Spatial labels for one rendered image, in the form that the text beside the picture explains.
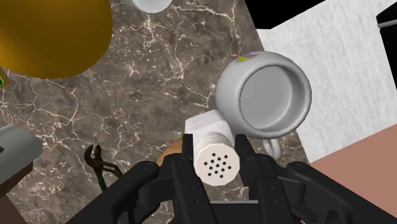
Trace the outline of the tan round object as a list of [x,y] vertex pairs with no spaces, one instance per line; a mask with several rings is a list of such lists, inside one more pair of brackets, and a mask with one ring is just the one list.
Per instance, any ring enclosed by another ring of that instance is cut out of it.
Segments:
[[164,151],[158,156],[157,158],[157,165],[161,166],[163,164],[164,158],[167,155],[173,154],[173,153],[181,153],[182,152],[182,143],[183,143],[183,138],[180,137],[179,139],[175,140],[173,143],[171,143]]

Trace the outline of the small green and gold object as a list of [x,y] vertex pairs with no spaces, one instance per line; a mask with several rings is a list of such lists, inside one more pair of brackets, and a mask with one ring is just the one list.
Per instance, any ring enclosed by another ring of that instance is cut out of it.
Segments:
[[6,72],[0,67],[0,88],[10,84],[10,80]]

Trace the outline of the white round bowl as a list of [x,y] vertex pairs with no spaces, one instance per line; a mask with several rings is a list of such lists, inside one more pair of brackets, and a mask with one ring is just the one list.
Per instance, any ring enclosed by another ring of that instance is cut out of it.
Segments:
[[145,13],[159,13],[164,11],[173,0],[129,0],[138,10]]

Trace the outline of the dark pliers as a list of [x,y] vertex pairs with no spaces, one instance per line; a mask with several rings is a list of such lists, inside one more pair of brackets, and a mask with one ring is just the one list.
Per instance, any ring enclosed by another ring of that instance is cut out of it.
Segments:
[[106,171],[117,178],[121,178],[123,173],[117,165],[103,161],[101,152],[102,148],[100,145],[97,145],[96,147],[90,145],[84,152],[84,159],[87,165],[94,170],[101,190],[105,191],[108,187],[102,173]]

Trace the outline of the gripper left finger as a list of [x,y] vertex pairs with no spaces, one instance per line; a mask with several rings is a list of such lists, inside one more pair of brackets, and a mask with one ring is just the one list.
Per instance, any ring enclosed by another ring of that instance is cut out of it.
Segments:
[[129,224],[142,224],[167,200],[173,201],[175,224],[218,224],[192,155],[193,136],[185,134],[182,153],[166,156],[161,166],[137,163],[66,224],[118,224],[123,213]]

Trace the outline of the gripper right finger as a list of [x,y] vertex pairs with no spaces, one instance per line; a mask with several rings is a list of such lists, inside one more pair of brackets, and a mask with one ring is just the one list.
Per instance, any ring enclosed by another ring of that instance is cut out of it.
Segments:
[[397,218],[303,162],[281,167],[237,134],[241,180],[263,224],[397,224]]

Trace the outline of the large golden round vessel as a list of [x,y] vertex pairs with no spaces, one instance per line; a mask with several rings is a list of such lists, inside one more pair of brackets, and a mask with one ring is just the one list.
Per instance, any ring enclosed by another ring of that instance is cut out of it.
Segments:
[[0,66],[42,79],[80,74],[112,37],[109,0],[0,0]]

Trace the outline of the black cabinet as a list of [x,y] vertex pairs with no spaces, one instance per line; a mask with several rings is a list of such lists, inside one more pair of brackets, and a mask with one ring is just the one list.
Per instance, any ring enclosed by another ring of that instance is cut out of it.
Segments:
[[376,20],[397,88],[397,2],[380,12]]

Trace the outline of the grey and brown box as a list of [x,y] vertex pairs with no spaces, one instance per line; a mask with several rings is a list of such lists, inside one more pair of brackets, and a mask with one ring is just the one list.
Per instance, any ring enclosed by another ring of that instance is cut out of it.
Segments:
[[27,224],[7,193],[33,170],[43,144],[33,133],[16,126],[0,128],[0,224]]

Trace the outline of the white salt shaker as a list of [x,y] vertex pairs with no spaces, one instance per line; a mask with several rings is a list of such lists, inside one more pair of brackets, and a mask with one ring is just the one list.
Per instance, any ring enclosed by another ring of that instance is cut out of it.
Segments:
[[193,135],[193,166],[203,183],[223,186],[240,170],[232,131],[217,110],[188,118],[185,133]]

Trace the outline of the grey mug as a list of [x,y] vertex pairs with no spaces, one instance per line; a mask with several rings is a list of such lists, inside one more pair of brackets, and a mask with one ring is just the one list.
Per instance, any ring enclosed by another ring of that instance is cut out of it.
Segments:
[[216,85],[216,108],[237,134],[260,139],[281,157],[278,139],[306,118],[312,90],[302,69],[274,52],[251,52],[233,60]]

